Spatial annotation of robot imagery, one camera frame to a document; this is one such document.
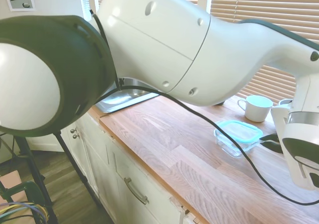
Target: wooden floor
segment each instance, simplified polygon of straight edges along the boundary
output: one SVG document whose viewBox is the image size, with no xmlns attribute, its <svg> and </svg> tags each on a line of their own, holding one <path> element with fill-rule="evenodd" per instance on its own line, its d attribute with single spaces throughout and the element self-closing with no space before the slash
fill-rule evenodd
<svg viewBox="0 0 319 224">
<path fill-rule="evenodd" d="M 113 224 L 103 208 L 97 208 L 64 153 L 34 152 L 35 161 L 46 177 L 44 180 L 54 202 L 59 224 Z M 0 175 L 9 170 L 9 162 L 0 165 Z M 15 160 L 22 181 L 32 180 L 24 160 Z"/>
</svg>

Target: stainless steel sink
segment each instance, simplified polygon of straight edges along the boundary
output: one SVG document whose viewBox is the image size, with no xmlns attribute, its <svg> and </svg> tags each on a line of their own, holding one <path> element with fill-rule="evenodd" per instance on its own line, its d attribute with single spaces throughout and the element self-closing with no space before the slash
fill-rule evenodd
<svg viewBox="0 0 319 224">
<path fill-rule="evenodd" d="M 151 88 L 150 86 L 134 79 L 125 78 L 123 80 L 124 80 L 123 86 L 143 86 L 143 87 Z M 116 85 L 113 84 L 105 92 L 105 94 L 115 89 L 115 87 Z M 140 90 L 123 90 L 108 96 L 104 100 L 98 102 L 96 106 L 103 113 L 111 113 L 111 112 L 121 110 L 125 107 L 134 105 L 136 103 L 148 100 L 155 96 L 158 96 L 158 95 L 154 93 L 150 93 L 150 92 L 140 91 Z"/>
</svg>

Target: cable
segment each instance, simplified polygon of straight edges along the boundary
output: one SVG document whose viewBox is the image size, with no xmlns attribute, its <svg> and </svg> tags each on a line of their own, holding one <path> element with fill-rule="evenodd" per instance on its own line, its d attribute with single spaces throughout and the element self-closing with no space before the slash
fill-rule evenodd
<svg viewBox="0 0 319 224">
<path fill-rule="evenodd" d="M 45 205 L 45 204 L 39 204 L 39 203 L 31 203 L 30 201 L 21 201 L 20 203 L 27 203 L 27 204 L 30 204 L 30 205 L 39 205 L 39 206 L 44 207 L 44 208 L 52 208 L 52 205 Z"/>
<path fill-rule="evenodd" d="M 2 138 L 0 138 L 0 149 L 2 147 Z"/>
<path fill-rule="evenodd" d="M 318 204 L 319 203 L 319 200 L 317 201 L 314 201 L 314 202 L 311 202 L 311 203 L 301 203 L 301 202 L 298 202 L 298 201 L 295 201 L 293 199 L 290 199 L 288 197 L 286 197 L 285 195 L 281 194 L 280 192 L 278 192 L 273 186 L 271 186 L 271 184 L 269 184 L 266 179 L 260 174 L 260 172 L 258 171 L 258 169 L 256 168 L 256 166 L 254 165 L 253 161 L 251 161 L 251 159 L 247 156 L 247 154 L 245 153 L 245 151 L 240 147 L 240 145 L 231 137 L 229 136 L 225 131 L 223 131 L 217 124 L 215 124 L 215 122 L 211 121 L 209 118 L 207 118 L 206 116 L 192 110 L 190 107 L 188 107 L 187 105 L 183 104 L 181 101 L 177 100 L 176 98 L 168 95 L 168 94 L 165 94 L 163 92 L 160 92 L 160 91 L 157 91 L 157 90 L 154 90 L 154 89 L 151 89 L 151 88 L 146 88 L 146 87 L 142 87 L 142 86 L 122 86 L 121 87 L 121 90 L 131 90 L 131 89 L 136 89 L 136 90 L 141 90 L 141 91 L 146 91 L 146 92 L 150 92 L 150 93 L 155 93 L 155 94 L 158 94 L 158 95 L 161 95 L 161 96 L 164 96 L 168 99 L 170 99 L 171 101 L 175 102 L 176 104 L 180 105 L 181 107 L 183 107 L 184 109 L 186 109 L 187 111 L 191 112 L 192 114 L 202 118 L 203 120 L 207 121 L 208 123 L 210 123 L 212 126 L 214 126 L 218 131 L 220 131 L 223 135 L 225 135 L 230 141 L 232 141 L 234 143 L 234 145 L 240 150 L 240 152 L 244 155 L 244 157 L 247 159 L 247 161 L 249 162 L 249 164 L 252 166 L 252 168 L 254 169 L 254 171 L 256 172 L 256 174 L 258 175 L 258 177 L 272 190 L 274 191 L 276 194 L 278 194 L 280 197 L 292 202 L 292 203 L 295 203 L 295 204 L 298 204 L 298 205 L 301 205 L 301 206 L 311 206 L 311 205 L 315 205 L 315 204 Z M 120 89 L 118 88 L 115 88 L 114 90 L 108 92 L 107 94 L 101 96 L 97 103 L 103 99 L 105 99 L 107 96 L 119 91 Z"/>
<path fill-rule="evenodd" d="M 15 207 L 18 207 L 20 206 L 19 204 L 16 204 L 16 205 L 12 205 L 12 206 L 9 206 L 7 208 L 4 208 L 4 209 L 1 209 L 0 210 L 0 213 L 4 213 L 5 211 L 9 210 L 9 209 L 12 209 L 12 208 L 15 208 Z"/>
<path fill-rule="evenodd" d="M 23 205 L 22 204 L 15 204 L 15 205 L 9 206 L 7 208 L 4 208 L 4 209 L 0 210 L 0 213 L 4 213 L 5 211 L 7 211 L 9 209 L 12 209 L 12 208 L 15 208 L 15 207 L 18 207 L 18 206 L 23 206 Z M 47 211 L 39 204 L 34 204 L 34 206 L 43 211 L 43 213 L 45 215 L 45 219 L 48 221 L 48 213 L 47 213 Z"/>
<path fill-rule="evenodd" d="M 9 164 L 9 173 L 11 172 L 11 169 L 12 169 L 12 165 L 13 165 L 13 158 L 14 158 L 14 136 L 13 136 L 13 141 L 12 141 L 12 157 L 11 157 L 11 161 L 10 161 L 10 164 Z"/>
<path fill-rule="evenodd" d="M 10 214 L 12 214 L 12 213 L 16 213 L 16 212 L 19 212 L 19 211 L 24 210 L 24 209 L 27 209 L 27 208 L 28 208 L 28 207 L 23 207 L 23 208 L 14 209 L 14 210 L 12 210 L 12 211 L 10 211 L 10 212 L 1 214 L 1 215 L 0 215 L 0 218 L 3 218 L 3 217 L 8 216 L 8 215 L 10 215 Z"/>
<path fill-rule="evenodd" d="M 13 218 L 8 218 L 6 220 L 1 221 L 1 223 L 7 222 L 7 221 L 10 221 L 10 220 L 14 220 L 14 219 L 18 219 L 18 218 L 26 218 L 26 217 L 32 218 L 33 216 L 32 215 L 21 215 L 21 216 L 17 216 L 17 217 L 13 217 Z"/>
<path fill-rule="evenodd" d="M 45 212 L 45 214 L 43 214 L 38 208 L 31 206 L 27 203 L 12 202 L 12 203 L 3 203 L 3 204 L 0 204 L 0 206 L 6 206 L 6 205 L 11 205 L 11 204 L 18 204 L 18 205 L 25 206 L 26 208 L 30 208 L 30 209 L 36 211 L 37 213 L 39 213 L 43 217 L 44 223 L 45 224 L 47 223 L 47 219 L 45 216 L 45 215 L 47 215 L 46 212 Z"/>
<path fill-rule="evenodd" d="M 108 39 L 106 38 L 105 31 L 103 29 L 103 26 L 102 26 L 100 20 L 99 20 L 99 17 L 96 14 L 94 14 L 92 10 L 90 10 L 90 13 L 91 13 L 92 17 L 94 18 L 96 24 L 98 25 L 98 28 L 100 30 L 100 33 L 101 33 L 101 36 L 102 36 L 103 40 L 105 41 L 106 45 L 110 49 Z M 118 79 L 118 75 L 117 75 L 115 69 L 114 69 L 114 71 L 115 71 L 115 85 L 116 85 L 116 88 L 120 89 L 121 85 L 120 85 L 120 82 L 119 82 L 119 79 Z"/>
<path fill-rule="evenodd" d="M 35 206 L 36 206 L 37 208 L 40 208 L 40 209 L 44 212 L 45 219 L 46 219 L 46 221 L 48 221 L 48 220 L 49 220 L 48 212 L 44 209 L 44 207 L 42 207 L 42 206 L 40 206 L 40 205 L 38 205 L 38 204 L 36 204 Z"/>
</svg>

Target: teal container lid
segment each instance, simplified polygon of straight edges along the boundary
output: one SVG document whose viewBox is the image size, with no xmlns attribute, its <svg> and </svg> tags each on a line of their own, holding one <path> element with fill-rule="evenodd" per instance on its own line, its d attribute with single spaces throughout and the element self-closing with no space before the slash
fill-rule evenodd
<svg viewBox="0 0 319 224">
<path fill-rule="evenodd" d="M 229 136 L 231 136 L 238 143 L 252 143 L 257 141 L 263 136 L 263 132 L 251 124 L 237 121 L 228 120 L 217 122 L 219 127 L 223 129 Z"/>
</svg>

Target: colorful wires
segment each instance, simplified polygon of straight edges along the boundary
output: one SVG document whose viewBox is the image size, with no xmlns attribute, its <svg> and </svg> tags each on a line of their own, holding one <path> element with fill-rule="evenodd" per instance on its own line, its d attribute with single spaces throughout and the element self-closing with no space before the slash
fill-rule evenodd
<svg viewBox="0 0 319 224">
<path fill-rule="evenodd" d="M 32 215 L 21 215 L 21 216 L 17 216 L 17 217 L 5 219 L 5 220 L 1 221 L 1 223 L 8 222 L 8 221 L 10 221 L 10 220 L 14 220 L 14 219 L 17 219 L 17 218 L 25 218 L 25 217 L 30 217 L 30 218 L 32 218 L 33 216 L 32 216 Z"/>
<path fill-rule="evenodd" d="M 9 211 L 7 213 L 4 213 L 4 214 L 0 215 L 0 218 L 3 218 L 3 217 L 5 217 L 7 215 L 10 215 L 12 213 L 18 212 L 18 211 L 20 211 L 22 209 L 30 208 L 33 211 L 37 212 L 43 218 L 44 224 L 47 224 L 48 213 L 45 210 L 45 208 L 43 208 L 41 205 L 37 205 L 35 203 L 20 203 L 20 202 L 12 202 L 12 203 L 0 204 L 0 206 L 6 206 L 6 205 L 12 205 L 12 206 L 9 206 L 7 208 L 4 208 L 4 209 L 0 210 L 0 214 L 3 213 L 3 212 L 6 212 L 7 210 L 15 208 L 15 207 L 19 207 L 19 206 L 23 206 L 23 207 L 15 209 L 15 210 L 12 210 L 12 211 Z"/>
</svg>

